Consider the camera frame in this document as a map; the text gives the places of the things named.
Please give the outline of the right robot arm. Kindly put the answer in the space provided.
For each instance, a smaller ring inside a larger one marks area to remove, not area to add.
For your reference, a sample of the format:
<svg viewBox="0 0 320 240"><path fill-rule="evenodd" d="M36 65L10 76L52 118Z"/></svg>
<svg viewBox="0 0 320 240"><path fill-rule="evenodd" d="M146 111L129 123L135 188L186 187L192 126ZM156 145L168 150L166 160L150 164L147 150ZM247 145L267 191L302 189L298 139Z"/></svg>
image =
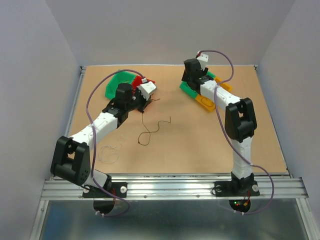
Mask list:
<svg viewBox="0 0 320 240"><path fill-rule="evenodd" d="M225 90L211 76L208 68L202 67L199 58L184 62L182 81L198 94L211 100L216 108L224 110L222 131L233 149L231 179L216 181L212 189L216 197L259 196L251 163L251 144L257 120L250 98L239 98Z"/></svg>

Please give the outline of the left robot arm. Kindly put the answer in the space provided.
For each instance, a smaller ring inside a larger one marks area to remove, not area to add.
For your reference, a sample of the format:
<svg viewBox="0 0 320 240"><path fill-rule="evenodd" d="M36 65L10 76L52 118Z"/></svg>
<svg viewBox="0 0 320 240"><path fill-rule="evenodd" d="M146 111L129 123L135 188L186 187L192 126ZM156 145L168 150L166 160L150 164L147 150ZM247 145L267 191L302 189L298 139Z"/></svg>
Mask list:
<svg viewBox="0 0 320 240"><path fill-rule="evenodd" d="M133 88L120 83L115 97L109 101L95 120L78 133L61 136L55 145L50 172L77 186L92 186L100 197L111 195L112 179L106 173L95 170L97 144L110 132L119 128L129 112L143 112L151 103L156 85L145 82Z"/></svg>

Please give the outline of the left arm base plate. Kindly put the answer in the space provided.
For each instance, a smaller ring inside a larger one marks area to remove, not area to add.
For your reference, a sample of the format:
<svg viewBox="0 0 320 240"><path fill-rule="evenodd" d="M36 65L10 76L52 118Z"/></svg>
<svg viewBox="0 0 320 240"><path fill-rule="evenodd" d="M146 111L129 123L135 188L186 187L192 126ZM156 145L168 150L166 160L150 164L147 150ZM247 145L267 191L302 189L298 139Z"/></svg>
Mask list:
<svg viewBox="0 0 320 240"><path fill-rule="evenodd" d="M101 191L99 188L94 186L85 186L88 189L88 192L85 192L83 189L82 197L85 199L106 199L111 198L108 194ZM127 197L127 190L128 190L128 183L127 182L112 182L111 187L108 190L109 193L120 197L120 198L126 198Z"/></svg>

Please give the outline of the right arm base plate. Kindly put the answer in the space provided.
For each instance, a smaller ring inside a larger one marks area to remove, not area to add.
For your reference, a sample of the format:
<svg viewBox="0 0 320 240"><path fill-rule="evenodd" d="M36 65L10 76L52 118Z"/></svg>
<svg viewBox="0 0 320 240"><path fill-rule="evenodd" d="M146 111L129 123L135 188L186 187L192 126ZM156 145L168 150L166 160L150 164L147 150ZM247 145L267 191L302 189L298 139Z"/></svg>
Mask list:
<svg viewBox="0 0 320 240"><path fill-rule="evenodd" d="M260 191L253 186L258 185L256 181L249 184L240 184L235 181L215 181L213 191L217 197L244 197L250 193L251 197L260 196Z"/></svg>

